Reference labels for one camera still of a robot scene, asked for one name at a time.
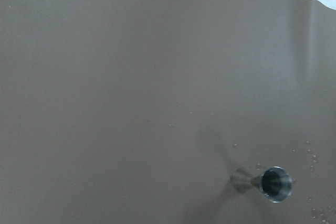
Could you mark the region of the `brown table mat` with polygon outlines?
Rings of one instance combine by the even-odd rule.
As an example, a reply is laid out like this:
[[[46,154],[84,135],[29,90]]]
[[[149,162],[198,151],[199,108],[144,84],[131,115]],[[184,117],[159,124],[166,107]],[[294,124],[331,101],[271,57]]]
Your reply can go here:
[[[1,223],[335,223],[335,11],[1,0]]]

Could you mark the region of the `steel double jigger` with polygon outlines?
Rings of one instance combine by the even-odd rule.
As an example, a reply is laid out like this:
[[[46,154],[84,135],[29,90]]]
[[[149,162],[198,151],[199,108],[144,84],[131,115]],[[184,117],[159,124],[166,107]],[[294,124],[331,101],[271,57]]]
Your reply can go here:
[[[240,168],[233,172],[230,182],[239,193],[245,193],[252,188],[257,188],[273,203],[283,202],[292,195],[293,180],[290,174],[278,166],[273,166],[255,177]]]

